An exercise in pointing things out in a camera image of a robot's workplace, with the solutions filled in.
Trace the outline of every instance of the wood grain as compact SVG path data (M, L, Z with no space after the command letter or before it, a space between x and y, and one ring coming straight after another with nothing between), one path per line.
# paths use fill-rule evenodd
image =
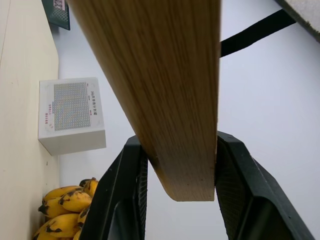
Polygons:
M213 201L220 0L68 2L167 194Z
M40 0L0 3L0 43L0 238L30 240L42 197L59 187L59 159L38 141L39 81L59 65Z

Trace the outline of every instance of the banana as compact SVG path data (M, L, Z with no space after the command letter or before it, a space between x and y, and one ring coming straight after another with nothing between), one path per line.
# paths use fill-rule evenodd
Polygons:
M80 235L81 235L81 230L79 230L79 231L74 235L73 240L79 240Z
M86 183L88 182L88 181L90 181L91 179L83 179L80 183L79 183L79 186L80 187L84 187L85 185L86 185Z
M53 199L53 198L56 198L56 197L61 197L62 195L66 194L68 192L82 190L82 189L83 188L80 187L80 186L65 186L65 187L56 188L56 189L48 192L44 196L42 203L48 201L49 199Z
M77 213L69 213L48 221L45 231L56 238L73 238L79 231Z
M59 215L63 214L70 214L71 212L64 209L60 204L59 200L61 197L55 197L49 199L48 201L44 202L39 208L38 211L43 213L48 218L55 218Z
M66 210L80 213L91 204L92 198L83 191L71 191L63 195L59 204Z
M97 186L98 186L98 181L93 177L91 180L86 182L86 184L83 187L83 191L89 194L89 196L93 198L95 195Z
M46 232L46 228L49 225L48 222L42 225L38 229L38 231L35 232L35 234L32 237L32 240L58 240L59 238L51 236L49 233Z
M80 212L78 217L78 226L80 228L84 226L89 210L90 210L90 205L85 209L83 209L82 212Z

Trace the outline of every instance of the white wall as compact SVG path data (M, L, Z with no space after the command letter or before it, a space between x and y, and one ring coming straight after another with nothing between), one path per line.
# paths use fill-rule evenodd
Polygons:
M272 0L223 0L228 38L279 10ZM53 29L59 78L98 77L107 148L61 156L60 184L100 178L134 134L74 16ZM297 23L221 59L220 131L245 142L320 239L320 44ZM226 240L218 202L174 202L149 168L146 240Z

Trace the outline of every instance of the gray surface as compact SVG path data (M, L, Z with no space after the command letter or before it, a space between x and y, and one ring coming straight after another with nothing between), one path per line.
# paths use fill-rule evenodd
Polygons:
M319 0L275 0L320 42Z

